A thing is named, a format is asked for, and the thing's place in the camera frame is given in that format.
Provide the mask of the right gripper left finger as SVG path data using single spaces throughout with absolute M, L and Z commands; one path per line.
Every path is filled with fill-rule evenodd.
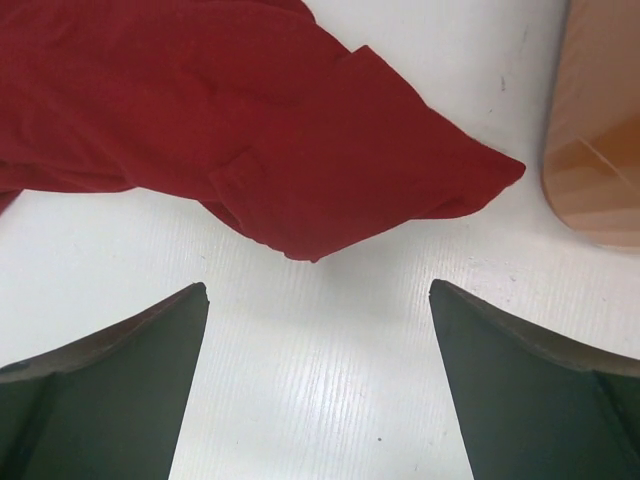
M 195 283 L 2 367 L 2 478 L 168 478 L 208 309 Z

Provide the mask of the orange plastic basket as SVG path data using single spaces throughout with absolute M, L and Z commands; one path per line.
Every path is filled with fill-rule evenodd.
M 565 9 L 545 138 L 542 190 L 570 229 L 639 251 L 639 3 Z

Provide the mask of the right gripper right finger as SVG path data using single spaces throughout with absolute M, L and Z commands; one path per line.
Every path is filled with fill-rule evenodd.
M 429 303 L 476 479 L 636 479 L 639 362 L 444 280 Z

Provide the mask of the red t-shirt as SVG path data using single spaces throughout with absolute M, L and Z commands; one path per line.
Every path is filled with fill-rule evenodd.
M 300 1 L 5 1 L 1 203 L 144 188 L 317 261 L 524 174 Z

